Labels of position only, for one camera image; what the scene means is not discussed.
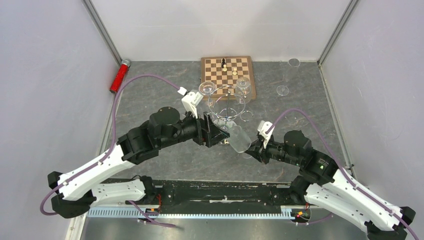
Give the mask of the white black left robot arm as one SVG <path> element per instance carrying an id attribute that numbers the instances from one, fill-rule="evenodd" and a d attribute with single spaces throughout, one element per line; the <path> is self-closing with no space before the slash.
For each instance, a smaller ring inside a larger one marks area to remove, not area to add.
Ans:
<path id="1" fill-rule="evenodd" d="M 106 152 L 68 173 L 51 172 L 48 184 L 54 214 L 65 219 L 85 214 L 90 208 L 118 202 L 153 203 L 157 189 L 148 176 L 126 182 L 106 180 L 159 155 L 161 149 L 189 140 L 208 148 L 229 138 L 230 133 L 213 123 L 208 114 L 196 118 L 187 112 L 183 119 L 173 107 L 162 107 L 149 120 L 118 138 Z"/>

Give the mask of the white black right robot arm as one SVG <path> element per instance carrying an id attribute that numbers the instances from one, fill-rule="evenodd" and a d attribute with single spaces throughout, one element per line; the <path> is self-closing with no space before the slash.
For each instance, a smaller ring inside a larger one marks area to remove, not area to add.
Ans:
<path id="1" fill-rule="evenodd" d="M 416 212 L 378 197 L 332 157 L 314 149 L 300 130 L 287 132 L 283 142 L 271 137 L 267 145 L 264 143 L 265 138 L 259 135 L 246 154 L 264 164 L 276 160 L 299 168 L 299 175 L 288 191 L 293 203 L 321 207 L 355 225 L 369 240 L 407 238 L 407 226 Z"/>

